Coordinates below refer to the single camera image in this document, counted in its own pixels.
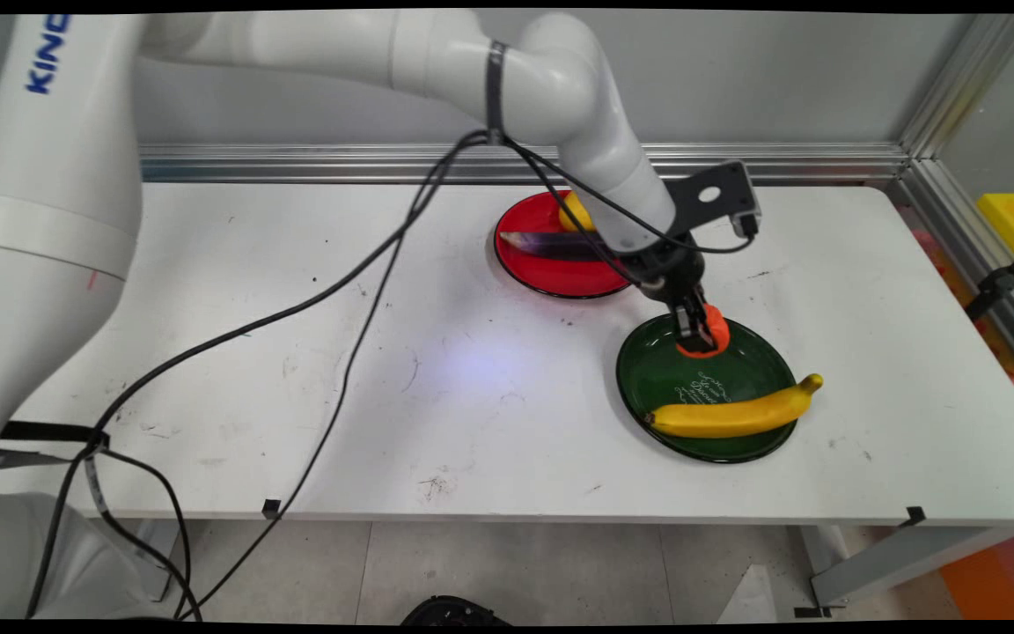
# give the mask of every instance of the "gray wall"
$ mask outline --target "gray wall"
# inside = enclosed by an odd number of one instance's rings
[[[484,30],[510,44],[548,10],[477,12]],[[633,129],[644,141],[897,139],[969,20],[569,11],[602,42]],[[448,105],[343,80],[149,60],[137,68],[136,116],[145,142],[445,142],[476,126]]]
[[[1014,54],[941,151],[945,167],[975,201],[1014,193]]]

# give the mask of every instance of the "black object on floor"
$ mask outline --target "black object on floor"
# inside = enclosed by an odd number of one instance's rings
[[[483,609],[466,598],[428,597],[410,613],[403,625],[461,625],[472,627],[510,627],[510,623],[497,618],[494,611]]]

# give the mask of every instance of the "green plate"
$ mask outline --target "green plate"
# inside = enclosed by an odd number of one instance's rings
[[[789,365],[769,342],[737,322],[727,323],[730,346],[714,357],[680,354],[670,314],[660,314],[632,331],[617,357],[621,398],[641,428],[684,456],[710,463],[768,456],[797,428],[793,421],[752,436],[672,437],[644,424],[647,414],[664,405],[749,401],[796,384]]]

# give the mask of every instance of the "orange ring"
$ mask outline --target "orange ring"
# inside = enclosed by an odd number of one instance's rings
[[[722,316],[722,311],[708,303],[704,304],[704,308],[707,310],[707,328],[719,346],[717,350],[710,350],[710,352],[689,352],[687,350],[683,350],[683,346],[675,344],[676,350],[679,350],[679,353],[683,354],[684,357],[714,357],[716,354],[721,354],[722,350],[727,349],[730,345],[730,326],[725,323],[725,316]]]

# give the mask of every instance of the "red plate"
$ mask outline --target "red plate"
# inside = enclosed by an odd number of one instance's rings
[[[567,197],[569,190],[559,192]],[[496,257],[507,273],[539,293],[570,299],[589,299],[615,293],[628,286],[624,277],[603,262],[565,262],[533,257],[507,244],[500,231],[564,231],[558,221],[559,204],[550,192],[525,198],[500,217],[496,225]]]

